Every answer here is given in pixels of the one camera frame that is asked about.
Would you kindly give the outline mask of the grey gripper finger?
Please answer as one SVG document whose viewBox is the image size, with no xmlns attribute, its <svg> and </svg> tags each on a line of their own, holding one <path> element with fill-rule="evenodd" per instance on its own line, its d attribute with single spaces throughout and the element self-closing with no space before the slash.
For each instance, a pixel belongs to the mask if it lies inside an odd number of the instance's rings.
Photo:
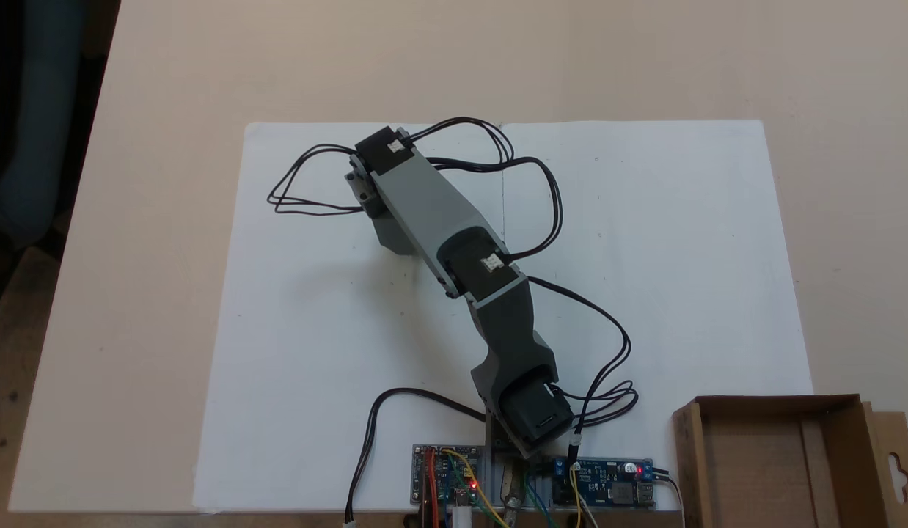
<svg viewBox="0 0 908 528">
<path fill-rule="evenodd" d="M 378 241 L 396 255 L 417 257 L 420 251 L 411 237 L 409 224 L 398 219 L 391 211 L 384 211 L 374 218 L 373 226 Z"/>
</svg>

